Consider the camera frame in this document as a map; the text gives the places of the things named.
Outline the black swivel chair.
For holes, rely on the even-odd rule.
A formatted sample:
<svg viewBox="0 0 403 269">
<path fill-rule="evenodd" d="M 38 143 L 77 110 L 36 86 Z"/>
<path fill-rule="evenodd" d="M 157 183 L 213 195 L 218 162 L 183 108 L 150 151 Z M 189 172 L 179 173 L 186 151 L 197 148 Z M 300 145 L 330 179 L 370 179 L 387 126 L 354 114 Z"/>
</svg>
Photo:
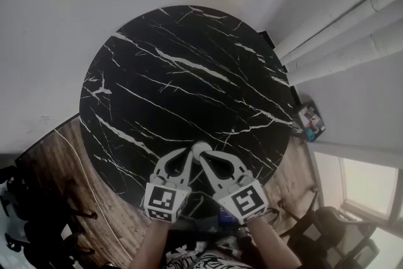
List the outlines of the black swivel chair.
<svg viewBox="0 0 403 269">
<path fill-rule="evenodd" d="M 78 247 L 78 238 L 85 234 L 78 217 L 97 219 L 96 212 L 85 213 L 69 204 L 71 186 L 69 180 L 63 194 L 29 186 L 16 166 L 0 169 L 0 184 L 7 190 L 0 193 L 0 204 L 7 212 L 12 205 L 19 219 L 25 221 L 24 241 L 5 234 L 7 247 L 15 252 L 23 251 L 25 258 L 36 269 L 75 269 L 79 256 L 93 255 L 95 250 Z"/>
</svg>

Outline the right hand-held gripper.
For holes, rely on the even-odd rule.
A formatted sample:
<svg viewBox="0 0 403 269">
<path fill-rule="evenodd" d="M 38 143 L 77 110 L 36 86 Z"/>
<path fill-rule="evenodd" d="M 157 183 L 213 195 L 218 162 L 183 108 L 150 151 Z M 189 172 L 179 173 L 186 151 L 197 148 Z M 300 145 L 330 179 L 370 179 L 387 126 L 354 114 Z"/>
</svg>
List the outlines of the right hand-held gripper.
<svg viewBox="0 0 403 269">
<path fill-rule="evenodd" d="M 215 192 L 213 199 L 240 224 L 246 224 L 267 211 L 268 200 L 258 180 L 247 178 L 248 184 L 235 183 L 228 187 L 229 180 L 235 181 L 247 171 L 237 156 L 203 151 L 199 160 Z"/>
</svg>

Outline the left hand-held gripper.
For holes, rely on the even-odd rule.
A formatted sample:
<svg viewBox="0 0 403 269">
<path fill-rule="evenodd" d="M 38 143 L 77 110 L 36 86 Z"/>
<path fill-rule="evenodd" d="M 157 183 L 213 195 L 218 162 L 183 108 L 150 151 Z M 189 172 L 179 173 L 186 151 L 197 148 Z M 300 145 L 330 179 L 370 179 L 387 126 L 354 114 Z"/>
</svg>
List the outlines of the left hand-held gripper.
<svg viewBox="0 0 403 269">
<path fill-rule="evenodd" d="M 191 193 L 188 183 L 192 163 L 193 152 L 188 148 L 173 150 L 158 160 L 145 189 L 144 212 L 148 218 L 176 222 Z"/>
</svg>

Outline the black office chair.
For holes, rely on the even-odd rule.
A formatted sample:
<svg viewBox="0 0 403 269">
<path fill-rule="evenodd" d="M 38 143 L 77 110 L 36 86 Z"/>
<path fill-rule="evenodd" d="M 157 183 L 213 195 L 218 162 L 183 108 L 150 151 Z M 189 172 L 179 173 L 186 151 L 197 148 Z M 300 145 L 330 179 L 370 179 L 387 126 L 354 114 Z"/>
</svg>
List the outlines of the black office chair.
<svg viewBox="0 0 403 269">
<path fill-rule="evenodd" d="M 302 217 L 289 211 L 284 200 L 278 202 L 296 220 L 280 236 L 288 238 L 287 246 L 299 258 L 298 269 L 367 269 L 380 252 L 372 239 L 377 226 L 345 217 L 334 207 L 315 209 L 319 192 L 314 186 L 310 190 L 314 197 Z"/>
</svg>

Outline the person's black printed shirt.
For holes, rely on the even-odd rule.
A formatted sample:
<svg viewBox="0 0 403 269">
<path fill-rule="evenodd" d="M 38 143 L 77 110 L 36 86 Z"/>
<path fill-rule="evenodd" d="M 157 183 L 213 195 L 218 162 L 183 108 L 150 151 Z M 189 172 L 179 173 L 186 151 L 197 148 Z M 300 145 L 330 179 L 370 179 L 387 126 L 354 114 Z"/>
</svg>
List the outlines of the person's black printed shirt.
<svg viewBox="0 0 403 269">
<path fill-rule="evenodd" d="M 160 269 L 254 269 L 242 261 L 235 236 L 198 231 L 169 231 Z"/>
</svg>

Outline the black storage box with items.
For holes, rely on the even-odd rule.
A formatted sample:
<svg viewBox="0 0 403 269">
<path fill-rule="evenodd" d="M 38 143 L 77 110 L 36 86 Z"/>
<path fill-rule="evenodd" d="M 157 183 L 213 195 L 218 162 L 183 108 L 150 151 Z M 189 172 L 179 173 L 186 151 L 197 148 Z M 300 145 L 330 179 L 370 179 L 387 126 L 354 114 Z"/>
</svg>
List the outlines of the black storage box with items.
<svg viewBox="0 0 403 269">
<path fill-rule="evenodd" d="M 313 101 L 300 106 L 295 117 L 298 125 L 295 135 L 307 142 L 316 141 L 326 130 L 324 121 Z"/>
</svg>

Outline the thick white insulated pipe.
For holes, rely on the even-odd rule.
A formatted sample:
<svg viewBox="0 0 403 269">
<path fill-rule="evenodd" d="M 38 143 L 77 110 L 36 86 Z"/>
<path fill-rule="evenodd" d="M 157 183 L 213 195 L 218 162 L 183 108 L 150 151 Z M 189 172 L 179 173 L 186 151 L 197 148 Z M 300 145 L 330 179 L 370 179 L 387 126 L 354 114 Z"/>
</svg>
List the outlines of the thick white insulated pipe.
<svg viewBox="0 0 403 269">
<path fill-rule="evenodd" d="M 403 18 L 287 74 L 291 86 L 403 51 Z"/>
</svg>

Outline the person's left forearm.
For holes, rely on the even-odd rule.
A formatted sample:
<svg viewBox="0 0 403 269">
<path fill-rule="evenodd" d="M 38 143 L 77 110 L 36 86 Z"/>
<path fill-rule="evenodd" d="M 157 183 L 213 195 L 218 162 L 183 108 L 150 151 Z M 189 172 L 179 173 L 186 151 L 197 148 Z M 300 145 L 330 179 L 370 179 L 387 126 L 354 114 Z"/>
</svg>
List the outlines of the person's left forearm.
<svg viewBox="0 0 403 269">
<path fill-rule="evenodd" d="M 153 220 L 128 269 L 159 269 L 171 224 Z"/>
</svg>

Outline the person's right forearm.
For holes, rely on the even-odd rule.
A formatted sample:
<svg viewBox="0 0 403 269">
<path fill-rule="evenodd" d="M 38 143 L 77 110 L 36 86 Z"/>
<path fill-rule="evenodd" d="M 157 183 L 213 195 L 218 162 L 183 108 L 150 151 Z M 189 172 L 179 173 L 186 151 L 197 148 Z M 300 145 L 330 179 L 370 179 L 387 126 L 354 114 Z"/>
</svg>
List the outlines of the person's right forearm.
<svg viewBox="0 0 403 269">
<path fill-rule="evenodd" d="M 267 269 L 298 269 L 301 262 L 275 230 L 262 218 L 247 223 Z"/>
</svg>

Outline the window with dark frame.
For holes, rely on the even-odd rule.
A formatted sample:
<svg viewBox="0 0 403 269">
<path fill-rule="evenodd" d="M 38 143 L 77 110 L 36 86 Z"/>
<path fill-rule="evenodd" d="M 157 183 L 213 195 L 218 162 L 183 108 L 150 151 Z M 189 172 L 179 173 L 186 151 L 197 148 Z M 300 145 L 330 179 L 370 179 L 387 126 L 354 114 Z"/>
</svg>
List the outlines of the window with dark frame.
<svg viewBox="0 0 403 269">
<path fill-rule="evenodd" d="M 310 152 L 320 205 L 377 226 L 368 269 L 403 269 L 403 169 Z"/>
</svg>

